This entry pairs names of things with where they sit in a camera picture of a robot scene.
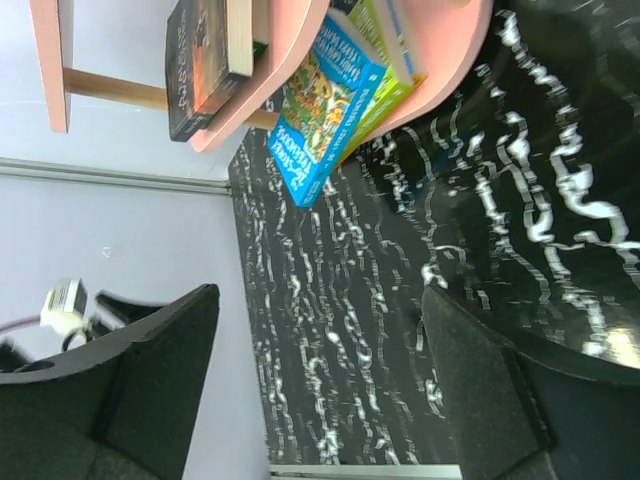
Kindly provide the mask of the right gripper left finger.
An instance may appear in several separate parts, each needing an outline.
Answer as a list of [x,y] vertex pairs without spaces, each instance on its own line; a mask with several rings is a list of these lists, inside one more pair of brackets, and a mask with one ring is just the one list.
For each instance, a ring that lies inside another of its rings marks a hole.
[[166,305],[106,292],[124,322],[1,375],[4,479],[179,479],[220,312],[203,284]]

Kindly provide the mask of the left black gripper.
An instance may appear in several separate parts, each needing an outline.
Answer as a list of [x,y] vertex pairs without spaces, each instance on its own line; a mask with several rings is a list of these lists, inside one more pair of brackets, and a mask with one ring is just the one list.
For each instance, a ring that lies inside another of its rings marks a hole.
[[98,307],[97,312],[89,317],[86,327],[72,329],[63,337],[62,350],[69,350],[75,340],[89,343],[164,307],[164,304],[134,303],[108,293],[98,293],[95,301]]

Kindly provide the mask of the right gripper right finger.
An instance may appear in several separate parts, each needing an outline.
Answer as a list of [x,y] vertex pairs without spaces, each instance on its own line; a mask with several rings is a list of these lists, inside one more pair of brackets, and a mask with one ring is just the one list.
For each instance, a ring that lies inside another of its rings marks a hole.
[[463,478],[638,478],[637,369],[513,327],[435,285],[422,315]]

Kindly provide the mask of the dark tale of two cities book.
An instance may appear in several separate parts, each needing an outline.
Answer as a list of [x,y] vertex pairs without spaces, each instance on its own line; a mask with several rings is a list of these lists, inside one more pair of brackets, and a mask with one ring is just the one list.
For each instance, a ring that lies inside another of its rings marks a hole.
[[180,0],[167,20],[169,136],[187,142],[206,128],[254,70],[251,1]]

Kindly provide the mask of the green 104-storey treehouse book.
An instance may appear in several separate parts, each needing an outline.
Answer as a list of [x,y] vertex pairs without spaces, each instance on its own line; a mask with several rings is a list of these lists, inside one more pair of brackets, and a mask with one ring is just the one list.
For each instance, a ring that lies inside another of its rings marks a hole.
[[268,44],[261,41],[253,41],[253,60],[257,62],[264,54]]

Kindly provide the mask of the blue 26-storey treehouse book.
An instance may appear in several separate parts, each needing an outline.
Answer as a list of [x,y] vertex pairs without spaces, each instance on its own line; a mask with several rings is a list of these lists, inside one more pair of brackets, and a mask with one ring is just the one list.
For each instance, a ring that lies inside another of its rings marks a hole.
[[347,15],[329,9],[309,53],[284,85],[268,140],[296,206],[314,204],[386,70]]

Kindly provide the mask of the yellow-green 65-storey treehouse book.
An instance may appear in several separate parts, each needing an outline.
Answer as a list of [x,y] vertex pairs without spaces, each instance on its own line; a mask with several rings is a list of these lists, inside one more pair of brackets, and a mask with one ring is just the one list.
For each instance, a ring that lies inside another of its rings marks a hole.
[[[409,9],[403,2],[410,23]],[[419,58],[422,59],[422,54],[419,48]],[[404,100],[406,100],[413,91],[419,87],[415,86],[412,82],[412,77],[408,78],[408,81],[401,81],[398,78],[396,69],[389,65],[385,57],[381,57],[387,66],[385,75],[376,89],[371,101],[365,109],[362,117],[360,118],[358,125],[356,126],[351,139],[346,145],[340,160],[345,161],[348,156],[364,142],[365,138],[383,121],[385,120]]]

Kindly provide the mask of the blue back-cover treehouse book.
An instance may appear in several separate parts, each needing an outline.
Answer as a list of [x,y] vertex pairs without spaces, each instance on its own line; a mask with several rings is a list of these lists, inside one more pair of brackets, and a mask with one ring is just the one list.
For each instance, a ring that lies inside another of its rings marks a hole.
[[396,69],[401,81],[419,86],[427,77],[424,61],[402,1],[353,1],[347,17],[368,43]]

